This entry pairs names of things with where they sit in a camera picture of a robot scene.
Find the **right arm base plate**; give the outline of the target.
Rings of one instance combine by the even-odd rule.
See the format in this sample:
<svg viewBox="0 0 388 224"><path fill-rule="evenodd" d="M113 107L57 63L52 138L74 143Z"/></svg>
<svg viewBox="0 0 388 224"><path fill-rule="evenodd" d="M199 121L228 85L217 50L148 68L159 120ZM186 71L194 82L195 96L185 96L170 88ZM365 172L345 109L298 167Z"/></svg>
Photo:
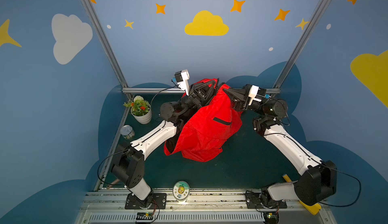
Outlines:
<svg viewBox="0 0 388 224"><path fill-rule="evenodd" d="M275 201L267 192L246 191L245 198L248 209L287 209L287 204L284 200Z"/></svg>

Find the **red zip jacket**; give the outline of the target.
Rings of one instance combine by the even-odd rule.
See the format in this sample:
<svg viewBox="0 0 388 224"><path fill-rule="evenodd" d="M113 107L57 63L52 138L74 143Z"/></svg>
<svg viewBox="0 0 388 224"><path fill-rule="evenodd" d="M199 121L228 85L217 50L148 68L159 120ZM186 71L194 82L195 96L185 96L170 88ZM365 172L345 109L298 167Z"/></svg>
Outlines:
<svg viewBox="0 0 388 224"><path fill-rule="evenodd" d="M201 107L181 132L165 141L165 155L180 152L184 158L207 162L222 152L223 144L242 126L241 112L232 108L224 89L230 86L223 83L210 104Z"/></svg>

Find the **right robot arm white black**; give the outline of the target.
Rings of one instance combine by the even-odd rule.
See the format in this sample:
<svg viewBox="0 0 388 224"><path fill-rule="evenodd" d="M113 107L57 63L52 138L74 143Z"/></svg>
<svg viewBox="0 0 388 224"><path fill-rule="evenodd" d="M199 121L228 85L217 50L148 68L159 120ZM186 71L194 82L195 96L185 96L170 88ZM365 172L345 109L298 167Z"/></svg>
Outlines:
<svg viewBox="0 0 388 224"><path fill-rule="evenodd" d="M300 200L312 206L336 193L337 172L332 161L324 162L311 153L285 129L282 120L288 118L288 104L276 99L266 90L254 85L242 89L225 89L236 111L253 111L255 132L275 146L295 167L300 178L297 181L277 183L263 189L265 200Z"/></svg>

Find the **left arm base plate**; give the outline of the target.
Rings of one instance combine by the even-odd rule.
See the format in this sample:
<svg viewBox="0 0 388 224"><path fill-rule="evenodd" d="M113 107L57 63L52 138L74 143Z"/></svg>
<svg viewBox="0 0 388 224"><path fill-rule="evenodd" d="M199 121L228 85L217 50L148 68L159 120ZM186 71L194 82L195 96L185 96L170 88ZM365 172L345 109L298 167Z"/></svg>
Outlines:
<svg viewBox="0 0 388 224"><path fill-rule="evenodd" d="M134 194L128 194L125 209L165 209L167 194L151 192L145 200L140 200Z"/></svg>

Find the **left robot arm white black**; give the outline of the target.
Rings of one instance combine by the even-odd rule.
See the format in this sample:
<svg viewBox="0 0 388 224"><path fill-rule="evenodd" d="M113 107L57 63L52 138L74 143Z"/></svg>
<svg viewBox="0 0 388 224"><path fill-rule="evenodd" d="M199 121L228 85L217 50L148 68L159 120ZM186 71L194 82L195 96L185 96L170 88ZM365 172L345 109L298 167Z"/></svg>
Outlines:
<svg viewBox="0 0 388 224"><path fill-rule="evenodd" d="M145 160L161 144L177 140L184 125L201 108L207 106L218 91L218 79L194 83L189 93L178 101L163 103L162 122L143 137L121 147L112 156L109 171L145 205L152 201L153 192L144 180Z"/></svg>

